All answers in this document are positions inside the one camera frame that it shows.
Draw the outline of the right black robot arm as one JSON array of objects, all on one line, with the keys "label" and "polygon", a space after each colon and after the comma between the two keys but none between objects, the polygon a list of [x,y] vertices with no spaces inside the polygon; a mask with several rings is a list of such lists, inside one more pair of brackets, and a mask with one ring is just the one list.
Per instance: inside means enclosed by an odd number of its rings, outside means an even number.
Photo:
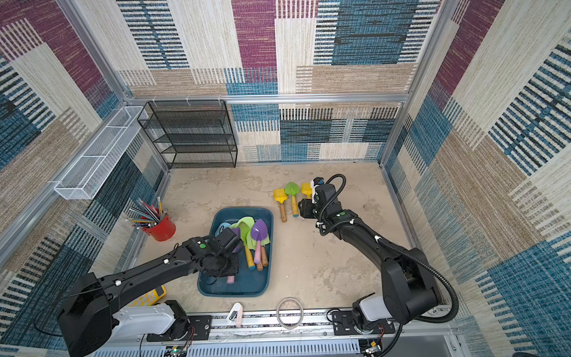
[{"label": "right black robot arm", "polygon": [[314,178],[310,184],[310,197],[298,204],[300,215],[315,219],[321,236],[335,235],[358,249],[382,275],[382,302],[366,306],[376,295],[359,300],[354,311],[362,320],[373,322],[373,312],[381,319],[392,318],[404,326],[413,320],[429,324],[444,324],[456,318],[459,298],[451,283],[432,267],[424,252],[407,249],[380,235],[368,226],[355,212],[344,209],[338,196],[346,185],[343,174],[328,180]]}]

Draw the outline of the purple shovel long pink handle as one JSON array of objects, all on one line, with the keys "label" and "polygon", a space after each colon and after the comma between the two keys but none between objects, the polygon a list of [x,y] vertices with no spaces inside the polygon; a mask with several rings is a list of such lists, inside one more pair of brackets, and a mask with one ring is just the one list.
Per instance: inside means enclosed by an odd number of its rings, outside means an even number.
[{"label": "purple shovel long pink handle", "polygon": [[[231,230],[233,231],[233,233],[236,234],[236,236],[238,236],[238,238],[241,238],[241,230],[240,230],[240,228],[231,228]],[[239,253],[239,252],[241,251],[242,247],[243,247],[243,242],[242,242],[242,241],[238,242],[238,243],[236,244],[236,246],[233,248],[232,253],[233,253],[233,254]],[[231,275],[231,276],[228,276],[228,277],[227,277],[227,284],[234,284],[234,281],[235,281],[235,276],[234,276],[234,275]]]}]

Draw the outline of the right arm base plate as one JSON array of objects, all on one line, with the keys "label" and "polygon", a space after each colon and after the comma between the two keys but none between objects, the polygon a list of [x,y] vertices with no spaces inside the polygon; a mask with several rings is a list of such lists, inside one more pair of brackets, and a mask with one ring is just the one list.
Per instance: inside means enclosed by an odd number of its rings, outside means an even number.
[{"label": "right arm base plate", "polygon": [[392,321],[380,319],[368,321],[357,312],[341,309],[330,309],[326,313],[327,320],[333,325],[336,336],[394,334],[396,326]]}]

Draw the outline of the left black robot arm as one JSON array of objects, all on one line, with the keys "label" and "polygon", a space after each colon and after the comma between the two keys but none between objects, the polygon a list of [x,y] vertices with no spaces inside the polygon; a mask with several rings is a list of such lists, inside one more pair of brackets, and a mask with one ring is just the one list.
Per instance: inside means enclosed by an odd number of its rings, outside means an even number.
[{"label": "left black robot arm", "polygon": [[233,251],[240,236],[226,228],[218,236],[194,237],[172,251],[135,268],[98,278],[77,279],[62,301],[57,322],[70,356],[87,356],[112,337],[119,320],[113,315],[152,289],[175,279],[204,272],[224,278],[239,272]]}]

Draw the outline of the yellow shovel wooden handle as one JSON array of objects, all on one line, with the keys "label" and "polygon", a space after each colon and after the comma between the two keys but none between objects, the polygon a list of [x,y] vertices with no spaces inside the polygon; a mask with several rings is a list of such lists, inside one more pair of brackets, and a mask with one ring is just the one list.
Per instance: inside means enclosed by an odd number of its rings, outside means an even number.
[{"label": "yellow shovel wooden handle", "polygon": [[284,189],[275,189],[274,190],[274,200],[278,203],[280,209],[280,218],[283,223],[287,222],[287,215],[286,215],[286,207],[284,202],[288,199],[288,196]]}]

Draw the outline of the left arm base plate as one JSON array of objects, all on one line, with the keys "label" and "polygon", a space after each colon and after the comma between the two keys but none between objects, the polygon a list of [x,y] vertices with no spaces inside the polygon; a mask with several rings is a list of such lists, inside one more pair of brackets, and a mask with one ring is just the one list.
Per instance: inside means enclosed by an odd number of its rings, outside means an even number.
[{"label": "left arm base plate", "polygon": [[147,342],[186,342],[206,341],[211,331],[212,315],[187,316],[177,318],[164,334],[150,334],[146,337]]}]

